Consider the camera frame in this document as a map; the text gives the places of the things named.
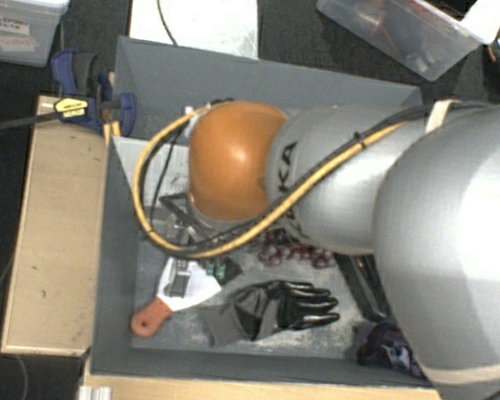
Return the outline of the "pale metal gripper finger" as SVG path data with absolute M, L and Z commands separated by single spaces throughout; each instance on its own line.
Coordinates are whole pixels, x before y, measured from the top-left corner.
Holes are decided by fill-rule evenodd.
M 170 276 L 190 277 L 190 261 L 183 258 L 171 258 Z
M 167 297 L 185 298 L 190 277 L 177 276 L 168 281 L 163 292 Z

